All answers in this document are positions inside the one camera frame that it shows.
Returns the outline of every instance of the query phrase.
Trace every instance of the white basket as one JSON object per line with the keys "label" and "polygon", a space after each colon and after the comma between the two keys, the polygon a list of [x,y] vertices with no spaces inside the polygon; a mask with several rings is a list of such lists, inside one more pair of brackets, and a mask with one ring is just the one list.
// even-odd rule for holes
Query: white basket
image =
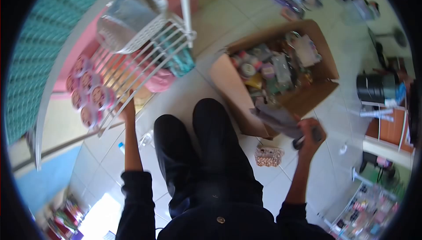
{"label": "white basket", "polygon": [[97,40],[101,46],[110,52],[120,54],[130,54],[140,49],[168,22],[167,0],[154,1],[160,14],[137,33],[106,18],[100,18],[97,22]]}

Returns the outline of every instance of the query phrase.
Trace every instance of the blue wall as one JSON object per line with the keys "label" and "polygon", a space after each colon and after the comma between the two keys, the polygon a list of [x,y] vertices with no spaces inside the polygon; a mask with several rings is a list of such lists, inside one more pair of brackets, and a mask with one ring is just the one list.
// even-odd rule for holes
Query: blue wall
{"label": "blue wall", "polygon": [[80,149],[80,146],[72,148],[43,163],[41,171],[31,170],[16,180],[19,192],[33,215],[69,185]]}

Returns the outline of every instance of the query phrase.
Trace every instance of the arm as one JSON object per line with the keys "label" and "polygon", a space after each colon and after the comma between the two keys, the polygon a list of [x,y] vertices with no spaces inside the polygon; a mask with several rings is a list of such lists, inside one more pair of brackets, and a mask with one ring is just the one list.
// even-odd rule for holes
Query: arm
{"label": "arm", "polygon": [[[312,137],[312,128],[315,126],[319,127],[322,137],[317,143]],[[306,186],[309,167],[314,154],[327,135],[319,122],[313,118],[300,121],[298,127],[302,130],[305,140],[303,147],[298,152],[298,166],[293,175],[292,185],[276,218],[277,225],[281,227],[281,231],[285,234],[284,237],[288,239],[333,240],[334,238],[321,227],[309,224],[306,220]]]}
{"label": "arm", "polygon": [[[116,106],[115,111],[118,111],[122,105],[122,103],[119,103]],[[142,168],[142,162],[140,160],[138,141],[135,132],[135,103],[133,98],[120,113],[119,118],[124,121],[126,131],[124,140],[124,170],[143,171],[144,169]]]}
{"label": "arm", "polygon": [[[306,185],[308,183],[309,166],[319,146],[325,141],[327,135],[319,122],[313,118],[302,120],[298,123],[305,140],[302,148],[298,152],[298,166],[293,176],[292,185],[286,196],[285,203],[304,204],[306,201]],[[321,133],[321,140],[315,142],[312,136],[312,128],[318,127]]]}
{"label": "arm", "polygon": [[124,150],[124,185],[126,196],[124,208],[117,229],[116,240],[155,239],[155,204],[152,201],[151,174],[144,172],[140,160],[135,132],[135,105],[133,99],[120,114],[126,127]]}

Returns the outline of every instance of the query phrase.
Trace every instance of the person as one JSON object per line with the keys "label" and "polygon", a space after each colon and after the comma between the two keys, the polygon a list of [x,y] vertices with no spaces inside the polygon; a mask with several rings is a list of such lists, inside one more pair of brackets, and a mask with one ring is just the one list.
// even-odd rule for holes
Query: person
{"label": "person", "polygon": [[[155,239],[155,213],[151,174],[145,172],[135,134],[133,100],[123,109],[126,124],[124,209],[116,240]],[[315,143],[311,128],[320,128]],[[172,115],[154,124],[156,156],[172,197],[172,220],[158,235],[169,239],[334,239],[306,221],[306,184],[309,165],[326,134],[315,119],[299,121],[304,138],[290,190],[274,222],[262,205],[263,186],[239,145],[222,104],[200,100],[193,111],[193,129],[201,152],[196,153],[184,124]]]}

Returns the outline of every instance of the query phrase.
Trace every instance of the dark jacket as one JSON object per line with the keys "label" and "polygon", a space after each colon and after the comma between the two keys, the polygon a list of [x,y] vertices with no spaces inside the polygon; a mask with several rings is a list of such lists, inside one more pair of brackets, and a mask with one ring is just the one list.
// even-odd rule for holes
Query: dark jacket
{"label": "dark jacket", "polygon": [[[116,240],[155,239],[155,204],[148,172],[122,174],[126,195]],[[169,239],[334,239],[306,221],[306,204],[282,204],[274,217],[267,209],[245,203],[202,205],[174,218],[158,235]]]}

